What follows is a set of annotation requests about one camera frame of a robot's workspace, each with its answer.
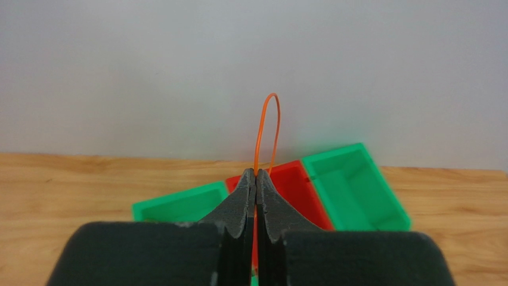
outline green tray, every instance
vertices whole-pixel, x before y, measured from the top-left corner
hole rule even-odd
[[[410,218],[363,144],[305,157],[302,163],[335,229],[410,229]]]
[[[220,181],[135,203],[132,213],[135,221],[197,222],[227,196],[226,185]]]

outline background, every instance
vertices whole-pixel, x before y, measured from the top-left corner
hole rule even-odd
[[[0,0],[0,151],[252,160],[277,92],[281,163],[365,142],[381,165],[508,170],[507,15],[505,0]]]

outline orange cable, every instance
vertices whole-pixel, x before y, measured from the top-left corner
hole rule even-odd
[[[258,175],[258,160],[259,160],[259,147],[261,145],[261,137],[263,136],[263,128],[265,126],[265,115],[267,115],[267,107],[270,99],[274,97],[277,103],[277,131],[275,132],[275,141],[274,141],[274,151],[272,152],[272,160],[270,161],[270,168],[268,169],[268,174],[270,175],[272,172],[272,167],[275,162],[275,153],[277,152],[277,140],[278,140],[278,130],[280,127],[280,104],[278,102],[277,94],[273,93],[267,96],[265,99],[265,104],[263,105],[263,112],[261,113],[261,121],[259,121],[259,130],[258,130],[258,141],[256,142],[256,154],[254,155],[254,175]]]

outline plastic bin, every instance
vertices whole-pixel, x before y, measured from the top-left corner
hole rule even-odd
[[[337,230],[407,231],[411,221],[363,144],[302,159]]]
[[[135,221],[196,222],[227,196],[226,185],[220,181],[135,203],[132,213]]]
[[[320,228],[334,229],[300,161],[273,167],[270,178],[278,193],[304,217]],[[229,192],[234,191],[239,179],[239,176],[226,179]]]

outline wooden table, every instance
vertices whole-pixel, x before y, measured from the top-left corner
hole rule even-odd
[[[44,285],[68,237],[131,204],[224,180],[251,163],[0,154],[0,285]],[[442,248],[457,285],[508,285],[501,171],[385,167],[413,229]]]

